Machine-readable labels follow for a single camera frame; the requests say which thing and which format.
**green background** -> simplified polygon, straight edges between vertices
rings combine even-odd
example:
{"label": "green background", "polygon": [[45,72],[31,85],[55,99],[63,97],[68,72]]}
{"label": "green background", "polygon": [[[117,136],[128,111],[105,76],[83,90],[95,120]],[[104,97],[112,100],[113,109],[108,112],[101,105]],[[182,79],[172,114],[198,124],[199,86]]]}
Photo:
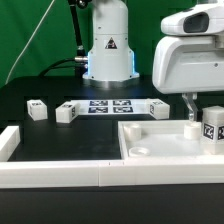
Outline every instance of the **green background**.
{"label": "green background", "polygon": [[[0,1],[0,87],[10,68],[23,50],[51,0]],[[129,8],[129,45],[136,52],[136,70],[142,75],[152,73],[153,56],[162,18],[190,8],[195,0],[127,0]],[[78,10],[84,46],[92,46],[91,6]],[[17,64],[12,79],[36,76],[60,59],[76,54],[72,19],[67,0],[56,0],[27,51]],[[73,75],[71,69],[54,70],[48,75]]]}

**warning label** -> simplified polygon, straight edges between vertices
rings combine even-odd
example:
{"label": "warning label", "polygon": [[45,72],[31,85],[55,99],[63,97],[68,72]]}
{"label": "warning label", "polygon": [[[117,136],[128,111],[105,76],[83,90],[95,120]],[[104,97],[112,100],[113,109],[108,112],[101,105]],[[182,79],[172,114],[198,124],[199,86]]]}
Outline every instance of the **warning label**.
{"label": "warning label", "polygon": [[110,40],[106,46],[106,49],[117,49],[117,45],[115,44],[112,37],[110,38]]}

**cube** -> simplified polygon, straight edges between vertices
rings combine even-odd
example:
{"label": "cube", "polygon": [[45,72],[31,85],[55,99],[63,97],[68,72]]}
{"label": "cube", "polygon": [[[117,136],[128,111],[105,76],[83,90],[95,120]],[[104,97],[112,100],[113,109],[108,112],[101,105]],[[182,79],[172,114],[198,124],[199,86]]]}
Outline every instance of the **cube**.
{"label": "cube", "polygon": [[56,109],[57,123],[71,123],[79,115],[80,104],[76,101],[65,102]]}
{"label": "cube", "polygon": [[224,108],[203,109],[202,148],[206,154],[224,154]]}
{"label": "cube", "polygon": [[48,118],[47,106],[41,100],[27,101],[27,110],[34,121],[45,120]]}
{"label": "cube", "polygon": [[147,99],[146,109],[156,120],[169,119],[170,117],[170,105],[160,99]]}

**black table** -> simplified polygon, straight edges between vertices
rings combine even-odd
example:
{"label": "black table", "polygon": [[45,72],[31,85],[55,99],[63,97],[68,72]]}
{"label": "black table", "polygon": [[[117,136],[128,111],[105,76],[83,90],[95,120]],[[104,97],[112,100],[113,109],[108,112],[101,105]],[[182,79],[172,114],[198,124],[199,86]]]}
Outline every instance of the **black table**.
{"label": "black table", "polygon": [[[170,104],[171,119],[187,118],[180,94],[160,94],[151,77],[141,77],[138,86],[117,90],[83,86],[75,77],[15,79],[0,89],[0,131],[7,125],[20,125],[22,139],[10,161],[120,159],[118,121],[152,117],[79,116],[69,125],[60,125],[55,122],[55,108],[69,100],[146,98]],[[33,122],[26,109],[30,99],[46,103],[48,120]],[[199,94],[197,105],[224,106],[224,93]],[[4,224],[218,224],[224,220],[223,207],[223,184],[0,190],[0,222]]]}

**white cable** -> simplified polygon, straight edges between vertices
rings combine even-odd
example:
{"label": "white cable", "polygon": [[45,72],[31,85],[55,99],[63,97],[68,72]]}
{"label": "white cable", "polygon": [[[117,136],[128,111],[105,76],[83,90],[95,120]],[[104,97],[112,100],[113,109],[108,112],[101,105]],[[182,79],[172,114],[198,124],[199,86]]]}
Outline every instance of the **white cable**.
{"label": "white cable", "polygon": [[12,76],[12,73],[17,65],[17,63],[19,62],[20,58],[23,56],[24,52],[26,51],[26,49],[29,47],[31,41],[33,40],[34,36],[36,35],[38,29],[40,28],[40,26],[42,25],[44,19],[46,18],[46,16],[48,15],[49,11],[51,10],[53,4],[54,4],[55,0],[52,0],[52,2],[50,3],[49,7],[47,8],[46,12],[44,13],[43,17],[41,18],[40,22],[38,23],[36,29],[34,30],[32,36],[30,37],[29,41],[27,42],[26,46],[24,47],[24,49],[22,50],[22,52],[20,53],[20,55],[18,56],[18,58],[16,59],[16,61],[14,62],[9,74],[8,74],[8,77],[6,79],[6,82],[5,84],[8,84],[11,76]]}

